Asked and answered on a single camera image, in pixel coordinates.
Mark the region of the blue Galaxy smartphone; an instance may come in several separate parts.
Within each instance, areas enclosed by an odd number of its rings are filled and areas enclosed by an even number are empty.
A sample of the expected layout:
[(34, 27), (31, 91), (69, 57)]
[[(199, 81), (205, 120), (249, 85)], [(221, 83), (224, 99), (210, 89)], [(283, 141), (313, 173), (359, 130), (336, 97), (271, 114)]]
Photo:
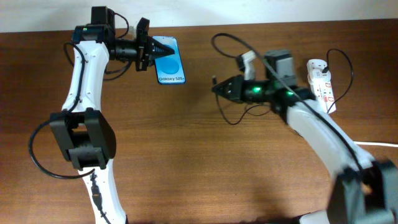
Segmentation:
[(155, 59), (155, 70), (158, 83), (161, 85), (185, 84), (186, 78), (176, 38), (154, 36), (154, 39), (175, 51), (173, 55)]

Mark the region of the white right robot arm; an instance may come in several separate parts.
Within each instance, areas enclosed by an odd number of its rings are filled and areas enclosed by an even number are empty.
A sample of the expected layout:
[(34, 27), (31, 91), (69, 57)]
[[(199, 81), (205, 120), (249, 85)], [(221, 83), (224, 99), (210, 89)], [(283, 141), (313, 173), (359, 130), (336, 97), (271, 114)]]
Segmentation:
[(397, 167), (377, 161), (324, 112), (308, 88), (297, 86), (289, 50), (270, 50), (266, 80), (256, 80), (250, 51), (236, 57), (242, 74), (215, 83), (212, 91), (235, 103), (269, 103), (271, 110), (308, 142), (334, 181), (324, 210), (291, 223), (397, 223)]

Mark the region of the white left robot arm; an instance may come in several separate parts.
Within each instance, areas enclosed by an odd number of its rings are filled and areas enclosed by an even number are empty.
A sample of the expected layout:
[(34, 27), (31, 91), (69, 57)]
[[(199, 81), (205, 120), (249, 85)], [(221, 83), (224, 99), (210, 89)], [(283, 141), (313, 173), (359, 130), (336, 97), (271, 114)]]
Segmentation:
[(76, 26), (69, 45), (74, 50), (73, 75), (62, 110), (50, 116), (50, 128), (62, 156), (78, 171), (90, 197), (96, 223), (127, 223), (113, 174), (116, 135), (101, 112), (101, 94), (109, 61), (134, 65), (138, 72), (174, 50), (149, 35), (141, 18), (132, 40), (116, 35), (116, 13), (106, 6), (91, 9), (91, 21)]

